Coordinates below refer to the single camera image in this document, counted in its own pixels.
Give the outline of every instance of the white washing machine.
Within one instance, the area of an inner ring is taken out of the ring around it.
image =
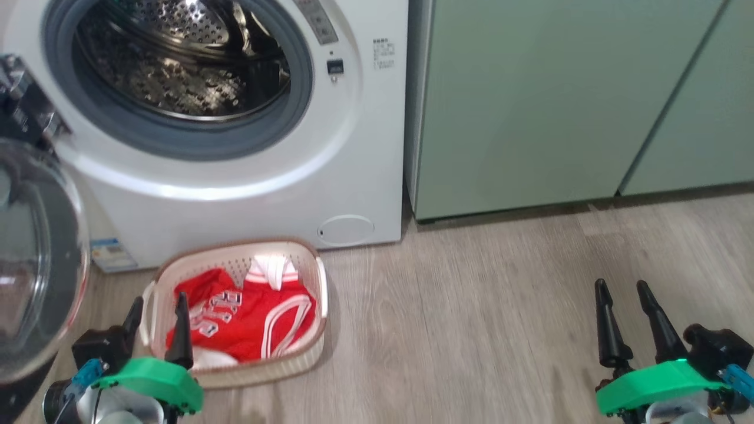
[[[400,238],[407,0],[4,0],[95,261]]]

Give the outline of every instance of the control panel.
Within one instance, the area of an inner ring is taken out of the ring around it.
[[[309,26],[317,36],[321,45],[328,45],[338,41],[338,35],[330,22],[327,12],[322,8],[320,0],[295,0],[296,6],[304,14]]]

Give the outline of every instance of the plastic basket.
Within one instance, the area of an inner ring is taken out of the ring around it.
[[[297,241],[242,241],[195,250],[167,261],[144,290],[144,313],[139,327],[144,346],[150,348],[155,357],[164,358],[167,351],[165,338],[176,323],[173,289],[179,283],[209,269],[222,267],[240,287],[254,256],[273,253],[290,257],[299,272],[302,284],[317,301],[313,323],[317,329],[313,332],[314,336],[299,349],[279,358],[202,368],[192,370],[192,375],[205,389],[221,389],[269,383],[312,368],[319,360],[324,347],[327,277],[317,251]]]

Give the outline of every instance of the green cabinet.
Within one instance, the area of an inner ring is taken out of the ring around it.
[[[412,0],[417,219],[612,196],[720,0]]]
[[[732,0],[623,194],[754,180],[754,2]]]

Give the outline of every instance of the cable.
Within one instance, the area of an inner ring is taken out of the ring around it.
[[[66,413],[66,411],[71,406],[74,399],[76,399],[74,395],[68,395],[68,399],[66,400],[66,403],[63,404],[62,408],[60,408],[60,412],[57,413],[57,417],[55,418],[55,421],[52,422],[52,424],[61,424],[60,420],[63,418],[63,414]]]
[[[736,422],[733,420],[733,417],[731,416],[731,414],[728,413],[728,409],[723,405],[722,398],[720,398],[720,409],[725,414],[725,416],[728,418],[728,422],[730,424],[736,424]]]
[[[97,401],[94,402],[94,411],[92,412],[92,424],[97,424],[97,409],[100,407],[100,396],[102,396],[102,389],[97,392]]]

